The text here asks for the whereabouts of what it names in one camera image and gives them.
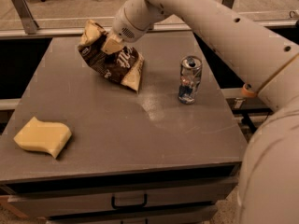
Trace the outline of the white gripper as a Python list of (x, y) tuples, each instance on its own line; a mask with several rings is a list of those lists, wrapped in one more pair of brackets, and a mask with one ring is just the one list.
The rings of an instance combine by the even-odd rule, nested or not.
[(136, 42), (154, 23), (169, 16), (147, 0), (127, 0), (115, 15), (101, 50), (107, 55), (116, 53), (123, 49), (124, 42)]

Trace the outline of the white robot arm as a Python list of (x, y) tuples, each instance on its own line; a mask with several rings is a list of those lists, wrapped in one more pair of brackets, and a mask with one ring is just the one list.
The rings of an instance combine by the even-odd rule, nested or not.
[(299, 224), (299, 46), (214, 0), (127, 0), (103, 50), (120, 50), (170, 15), (180, 17), (274, 112), (245, 152), (235, 223)]

